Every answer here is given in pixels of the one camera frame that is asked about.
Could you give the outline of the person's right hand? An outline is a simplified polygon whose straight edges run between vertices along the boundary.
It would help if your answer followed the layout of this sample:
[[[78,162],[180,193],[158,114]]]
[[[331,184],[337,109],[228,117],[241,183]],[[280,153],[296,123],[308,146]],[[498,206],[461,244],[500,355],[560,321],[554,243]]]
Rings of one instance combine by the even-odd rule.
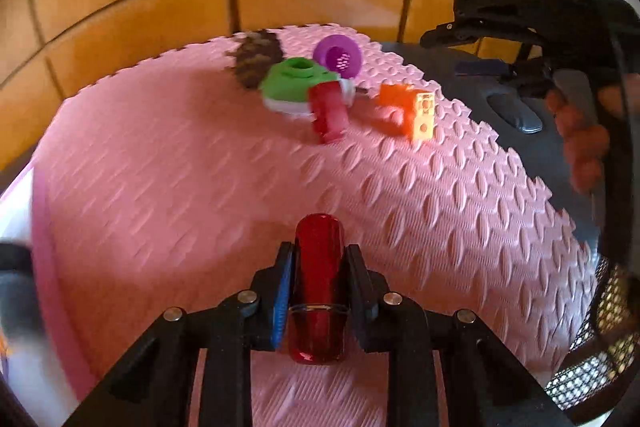
[[[639,74],[626,76],[631,101],[639,112]],[[623,95],[620,86],[610,86],[598,93],[601,105],[615,117],[623,118]],[[578,193],[588,194],[603,178],[602,160],[610,148],[610,135],[600,124],[588,124],[587,117],[558,89],[546,96],[555,127],[564,141],[564,157],[570,166],[570,183]]]

